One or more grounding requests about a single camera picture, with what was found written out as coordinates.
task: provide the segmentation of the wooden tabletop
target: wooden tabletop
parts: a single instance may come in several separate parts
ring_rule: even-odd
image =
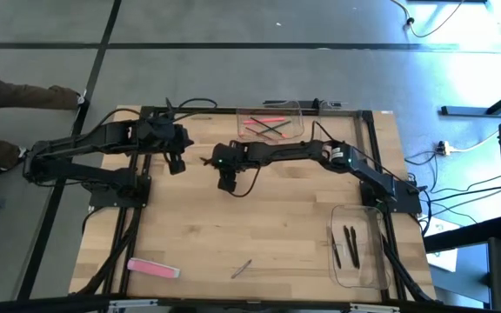
[[[132,119],[120,112],[115,120]],[[304,117],[309,140],[311,122],[320,123],[337,140],[357,146],[351,117]],[[406,178],[404,156],[391,112],[374,112],[383,165]],[[234,115],[197,115],[183,126],[195,142],[183,154],[184,173],[171,176],[163,157],[152,157],[150,201],[143,210],[134,257],[179,268],[178,279],[133,272],[128,296],[280,301],[378,302],[378,290],[343,288],[329,271],[326,225],[337,205],[361,204],[358,180],[335,174],[312,161],[273,163],[262,168],[254,190],[236,198],[217,188],[218,172],[203,166],[217,143],[237,139]],[[364,126],[365,146],[370,147]],[[326,137],[315,135],[317,139]],[[127,167],[126,156],[105,156],[103,167]],[[237,176],[237,193],[245,192],[254,170]],[[82,288],[108,256],[117,209],[96,213],[86,225],[70,291]],[[426,294],[435,296],[418,225],[405,214],[392,215],[400,259]],[[240,276],[231,275],[247,260]],[[118,289],[120,265],[113,290]],[[396,297],[386,260],[390,293]]]

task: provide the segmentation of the gray floor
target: gray floor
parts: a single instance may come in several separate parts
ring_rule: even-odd
[[[99,43],[111,5],[111,0],[0,0],[0,42]],[[417,30],[424,32],[441,22],[454,4],[409,3],[408,7],[417,19]],[[426,20],[430,26],[424,27]],[[111,35],[113,43],[455,45],[447,52],[107,50],[84,129],[119,104],[163,105],[165,97],[174,103],[211,97],[231,107],[259,105],[268,98],[321,97],[347,102],[351,109],[396,112],[406,155],[430,150],[439,140],[468,147],[486,138],[500,119],[441,117],[438,108],[488,106],[501,98],[501,29],[493,16],[483,4],[468,3],[448,25],[425,39],[404,33],[403,21],[404,13],[389,0],[125,0]],[[95,50],[0,50],[0,77],[83,90],[95,55]],[[0,110],[0,138],[30,146],[36,140],[67,136],[74,117],[71,112]],[[98,165],[100,160],[86,156],[76,162]],[[462,188],[499,175],[498,142],[441,158],[438,166],[437,189]],[[432,184],[428,165],[410,170],[420,183]],[[47,194],[28,185],[17,171],[0,177],[0,196],[7,200],[0,210],[0,301],[15,296]],[[80,188],[65,191],[33,296],[67,293],[88,198]],[[501,216],[501,196],[458,211],[479,222]],[[441,217],[461,225],[471,223],[450,212]]]

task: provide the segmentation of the clear plastic container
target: clear plastic container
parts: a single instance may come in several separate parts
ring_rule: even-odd
[[[265,104],[264,108],[237,109],[237,134],[244,141],[279,142],[304,132],[298,101]]]
[[[328,243],[330,277],[334,283],[346,288],[370,288],[383,290],[388,288],[390,277],[384,267],[384,251],[380,223],[382,213],[375,208],[338,205],[333,208],[328,220]],[[357,233],[359,269],[352,262],[351,251],[344,234],[344,226],[351,232],[351,226]],[[338,268],[332,248],[332,236],[335,239],[337,253],[341,262]]]

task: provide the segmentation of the brown pants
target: brown pants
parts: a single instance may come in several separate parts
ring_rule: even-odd
[[[52,86],[49,89],[15,85],[0,80],[0,108],[36,108],[76,110],[77,93]],[[0,167],[11,168],[17,163],[19,149],[15,144],[0,141]]]

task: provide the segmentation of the person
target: person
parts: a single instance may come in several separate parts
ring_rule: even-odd
[[[0,80],[0,108],[36,108],[77,110],[89,101],[74,90],[51,86],[48,89],[5,83]],[[27,150],[13,143],[0,141],[0,174],[7,172],[26,158]]]

